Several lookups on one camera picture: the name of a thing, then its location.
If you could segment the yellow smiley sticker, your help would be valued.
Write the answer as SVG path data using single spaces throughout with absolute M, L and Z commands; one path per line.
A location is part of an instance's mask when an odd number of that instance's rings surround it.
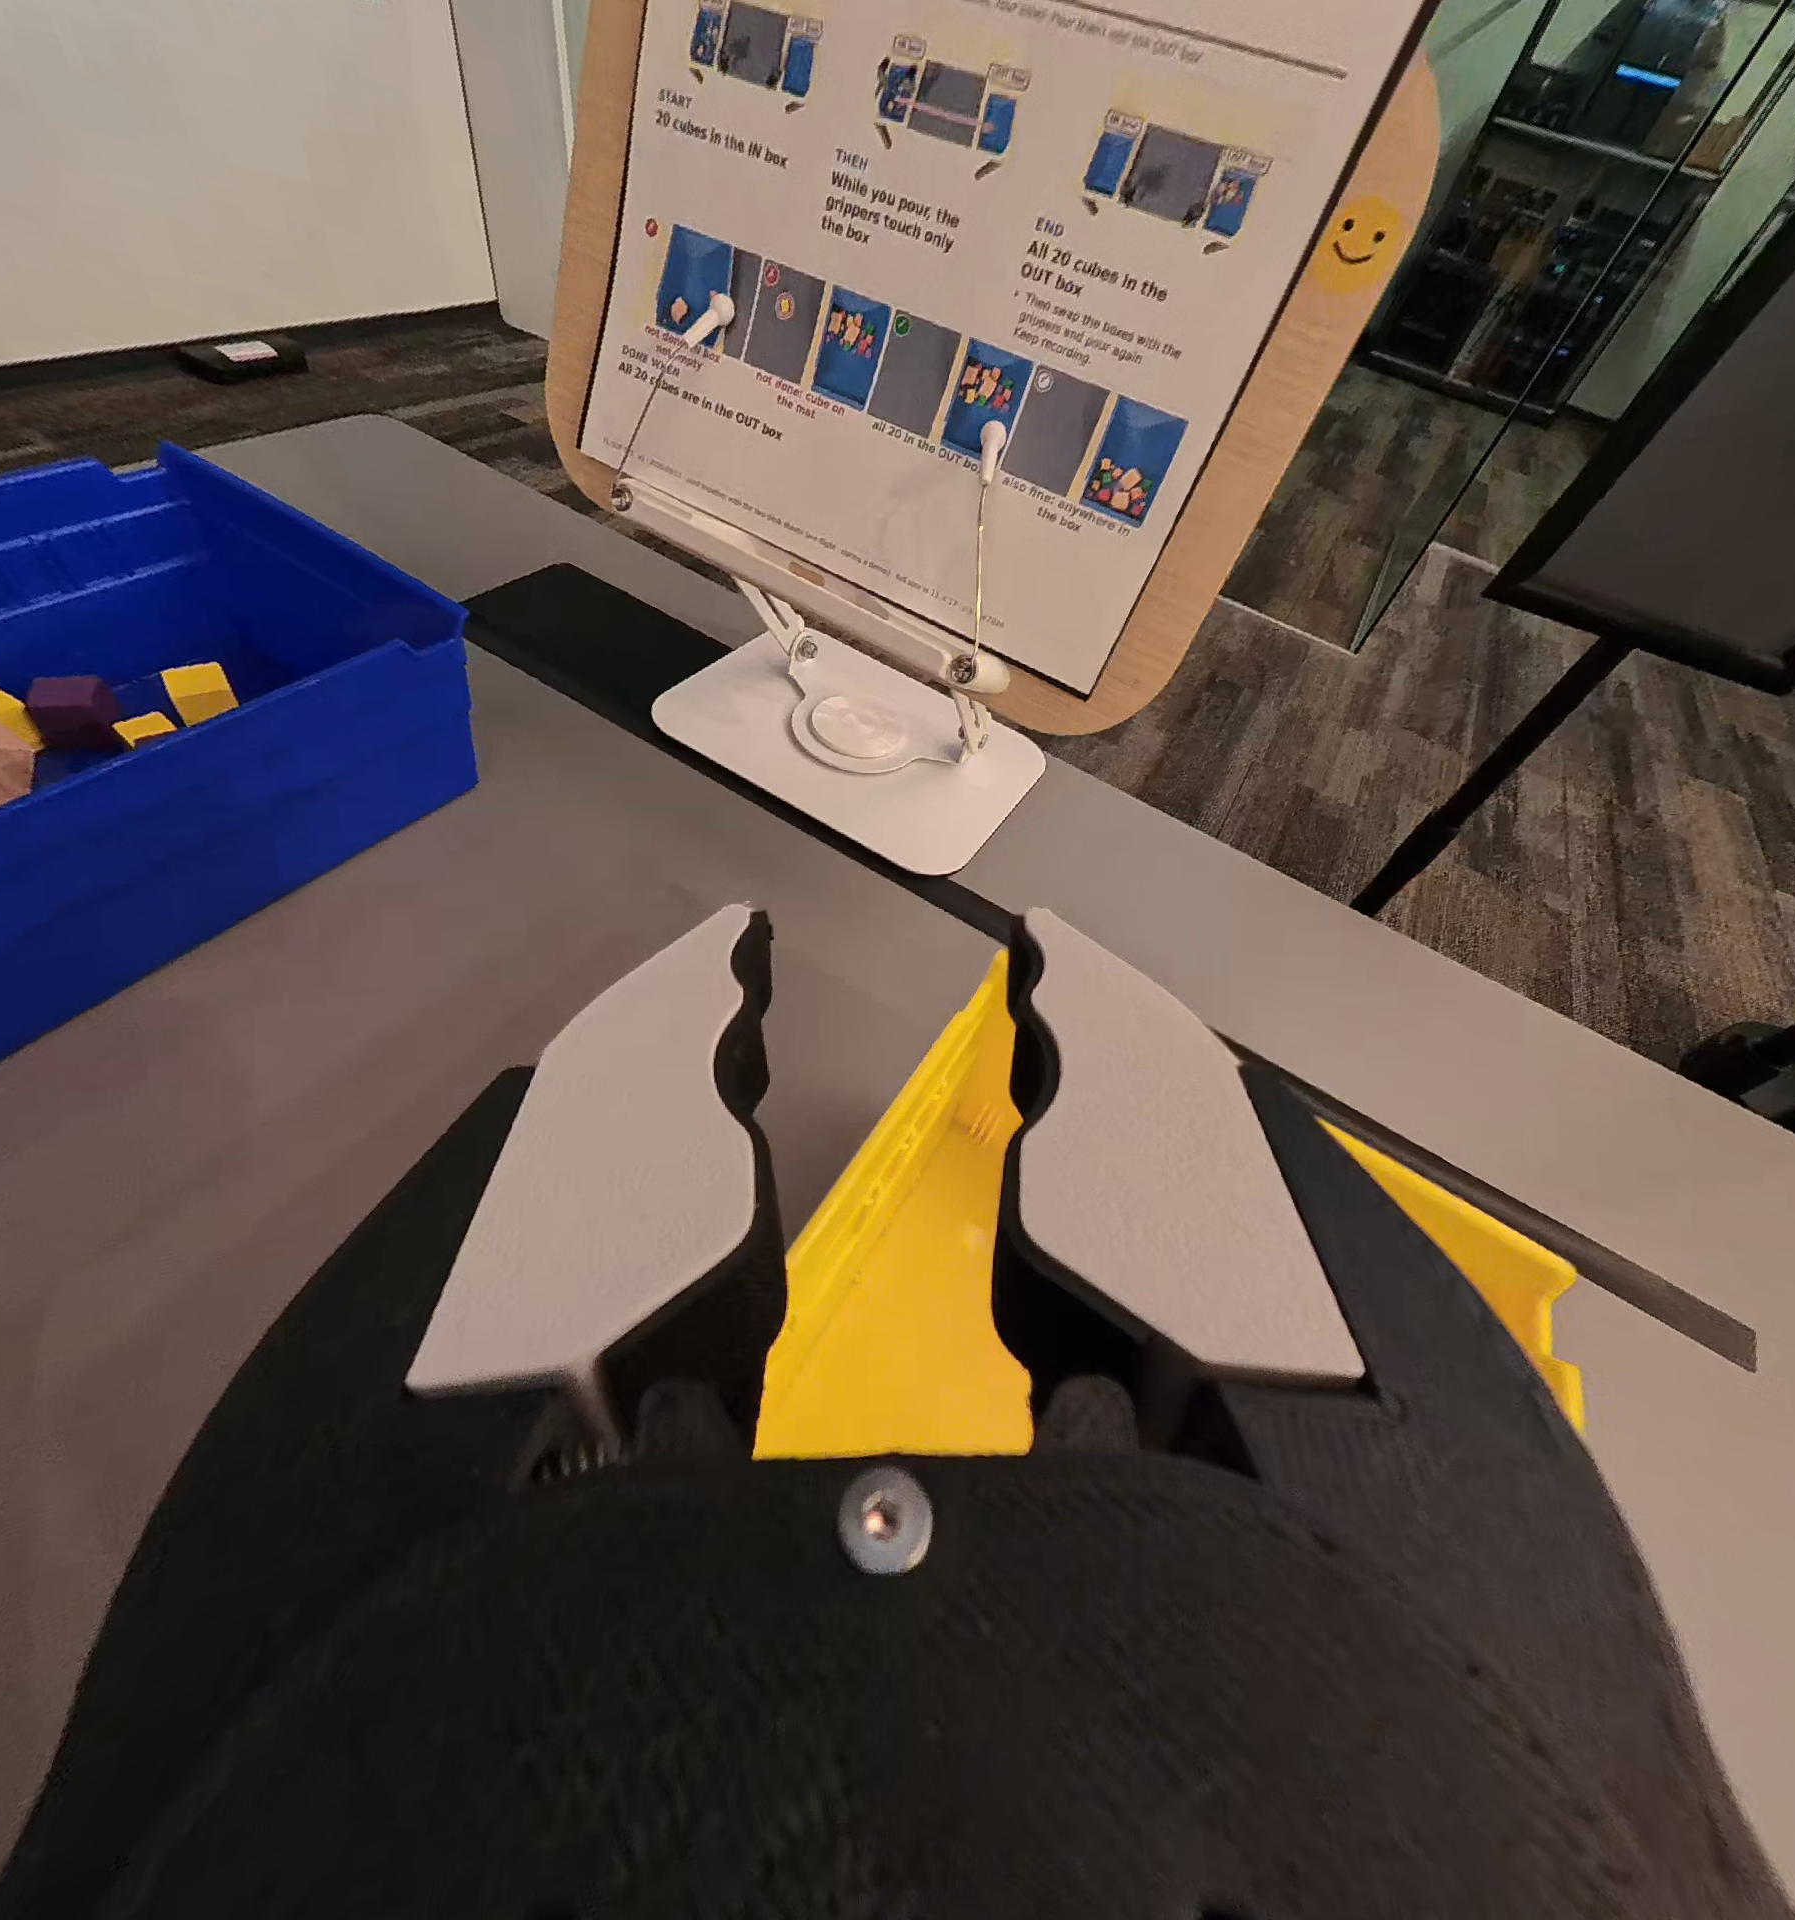
M 1305 277 L 1319 290 L 1341 290 L 1341 300 L 1379 290 L 1403 247 L 1412 247 L 1412 210 L 1360 190 L 1360 195 L 1333 202 Z

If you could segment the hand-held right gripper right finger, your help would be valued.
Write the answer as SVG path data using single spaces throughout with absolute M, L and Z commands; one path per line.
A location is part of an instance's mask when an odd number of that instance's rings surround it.
M 1230 1381 L 1366 1381 L 1239 1053 L 1056 910 L 1011 930 L 1011 1097 L 992 1315 L 1035 1425 L 1078 1378 L 1139 1444 L 1202 1444 Z

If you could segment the yellow plastic box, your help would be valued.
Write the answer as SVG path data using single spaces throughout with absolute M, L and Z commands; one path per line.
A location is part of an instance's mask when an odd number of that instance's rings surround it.
M 946 1018 L 788 1250 L 761 1460 L 1033 1451 L 1033 1372 L 992 1315 L 1011 1097 L 1011 958 Z

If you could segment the blue plastic box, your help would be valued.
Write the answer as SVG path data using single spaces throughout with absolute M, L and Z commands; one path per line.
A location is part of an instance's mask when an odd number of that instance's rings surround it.
M 452 594 L 190 444 L 0 474 L 8 691 L 101 675 L 170 710 L 170 662 L 239 691 L 0 800 L 0 1055 L 460 800 L 460 631 Z

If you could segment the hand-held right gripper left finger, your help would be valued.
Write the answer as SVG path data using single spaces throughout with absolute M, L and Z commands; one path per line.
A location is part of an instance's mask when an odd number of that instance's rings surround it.
M 406 1362 L 414 1394 L 556 1392 L 588 1451 L 625 1451 L 641 1392 L 677 1378 L 761 1440 L 788 1329 L 766 1006 L 772 925 L 724 904 L 540 1045 Z

